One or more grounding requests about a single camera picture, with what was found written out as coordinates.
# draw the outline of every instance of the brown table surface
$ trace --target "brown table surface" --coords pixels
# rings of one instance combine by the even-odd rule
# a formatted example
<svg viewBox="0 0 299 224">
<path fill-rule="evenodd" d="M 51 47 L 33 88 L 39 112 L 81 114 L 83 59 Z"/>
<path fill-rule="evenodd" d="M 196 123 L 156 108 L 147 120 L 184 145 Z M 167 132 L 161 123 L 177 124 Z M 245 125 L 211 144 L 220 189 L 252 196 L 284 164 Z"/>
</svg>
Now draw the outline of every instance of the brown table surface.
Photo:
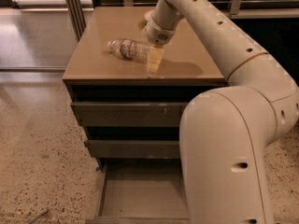
<svg viewBox="0 0 299 224">
<path fill-rule="evenodd" d="M 181 21 L 156 75 L 147 66 L 114 57 L 107 42 L 116 38 L 147 41 L 144 14 L 153 7 L 97 7 L 64 73 L 65 83 L 184 84 L 225 81 L 190 25 Z"/>
</svg>

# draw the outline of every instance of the speckled floor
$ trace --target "speckled floor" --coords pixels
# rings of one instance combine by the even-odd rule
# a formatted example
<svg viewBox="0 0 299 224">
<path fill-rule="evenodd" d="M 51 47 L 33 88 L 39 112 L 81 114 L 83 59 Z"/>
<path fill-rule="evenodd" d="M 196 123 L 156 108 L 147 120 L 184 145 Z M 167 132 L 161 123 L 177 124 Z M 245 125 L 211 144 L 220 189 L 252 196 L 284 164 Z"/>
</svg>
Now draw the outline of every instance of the speckled floor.
<svg viewBox="0 0 299 224">
<path fill-rule="evenodd" d="M 65 16 L 58 14 L 60 19 L 55 21 L 66 22 Z M 74 35 L 66 34 L 70 45 L 61 53 L 53 43 L 47 47 L 49 54 L 60 54 L 52 62 L 53 55 L 35 59 L 36 41 L 42 39 L 29 29 L 29 35 L 21 38 L 32 42 L 32 52 L 24 51 L 19 60 L 13 60 L 13 52 L 18 53 L 21 47 L 16 36 L 12 36 L 14 45 L 9 44 L 3 28 L 13 35 L 24 30 L 15 30 L 9 25 L 12 21 L 8 24 L 0 18 L 0 65 L 20 65 L 21 59 L 29 61 L 28 65 L 66 65 L 76 45 Z M 34 21 L 39 19 L 36 15 L 33 18 L 33 22 L 27 21 L 35 27 Z M 15 19 L 23 24 L 20 17 Z M 47 27 L 43 30 L 39 26 L 48 33 L 44 38 L 50 37 Z M 85 134 L 70 108 L 62 75 L 0 73 L 0 223 L 25 223 L 46 208 L 49 212 L 36 223 L 84 223 L 95 214 L 101 173 L 95 172 L 96 161 L 82 145 Z M 265 167 L 275 219 L 299 223 L 298 126 L 266 148 Z"/>
</svg>

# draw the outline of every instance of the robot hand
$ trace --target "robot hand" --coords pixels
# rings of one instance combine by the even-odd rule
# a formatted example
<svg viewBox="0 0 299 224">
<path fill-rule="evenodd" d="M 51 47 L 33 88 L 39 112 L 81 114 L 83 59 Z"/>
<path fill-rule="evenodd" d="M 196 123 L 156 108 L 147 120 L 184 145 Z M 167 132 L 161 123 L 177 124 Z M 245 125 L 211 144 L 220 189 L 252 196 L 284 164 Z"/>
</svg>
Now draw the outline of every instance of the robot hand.
<svg viewBox="0 0 299 224">
<path fill-rule="evenodd" d="M 159 0 L 147 25 L 167 44 L 185 18 L 232 87 L 195 97 L 179 133 L 192 224 L 274 223 L 263 149 L 298 120 L 299 92 L 268 52 L 207 0 Z"/>
</svg>

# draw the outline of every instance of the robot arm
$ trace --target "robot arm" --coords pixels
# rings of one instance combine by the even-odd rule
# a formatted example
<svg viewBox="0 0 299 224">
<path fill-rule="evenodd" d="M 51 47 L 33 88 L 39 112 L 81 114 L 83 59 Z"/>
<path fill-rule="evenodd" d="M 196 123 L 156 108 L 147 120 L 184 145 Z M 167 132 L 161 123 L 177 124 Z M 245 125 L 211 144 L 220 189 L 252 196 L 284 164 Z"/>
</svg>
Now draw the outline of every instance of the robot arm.
<svg viewBox="0 0 299 224">
<path fill-rule="evenodd" d="M 207 0 L 159 0 L 147 25 L 149 41 L 168 43 L 182 18 L 231 86 L 198 95 L 181 119 L 179 143 L 191 222 L 274 223 L 263 149 L 298 120 L 297 85 Z"/>
</svg>

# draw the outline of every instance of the clear water bottle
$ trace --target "clear water bottle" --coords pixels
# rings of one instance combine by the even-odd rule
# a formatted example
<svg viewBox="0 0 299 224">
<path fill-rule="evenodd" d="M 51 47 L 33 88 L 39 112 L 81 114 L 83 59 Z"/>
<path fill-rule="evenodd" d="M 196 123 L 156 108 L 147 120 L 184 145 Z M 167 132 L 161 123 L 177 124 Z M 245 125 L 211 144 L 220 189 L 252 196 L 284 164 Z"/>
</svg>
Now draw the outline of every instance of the clear water bottle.
<svg viewBox="0 0 299 224">
<path fill-rule="evenodd" d="M 107 44 L 111 53 L 126 60 L 132 60 L 136 63 L 149 63 L 151 43 L 134 41 L 131 39 L 116 39 Z"/>
</svg>

